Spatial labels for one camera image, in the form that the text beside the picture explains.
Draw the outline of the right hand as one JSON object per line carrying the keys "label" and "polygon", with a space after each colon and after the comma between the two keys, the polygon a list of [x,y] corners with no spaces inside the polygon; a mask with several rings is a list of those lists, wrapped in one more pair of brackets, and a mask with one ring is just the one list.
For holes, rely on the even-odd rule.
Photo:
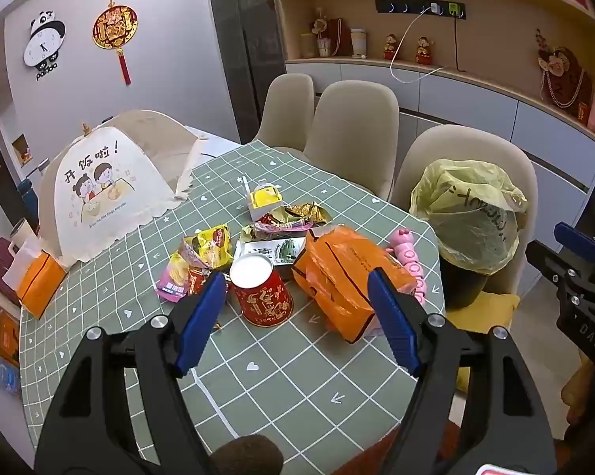
{"label": "right hand", "polygon": [[561,401],[567,405],[567,423],[576,425],[585,413],[588,395],[595,377],[595,365],[579,352],[581,366],[574,372],[560,392]]}

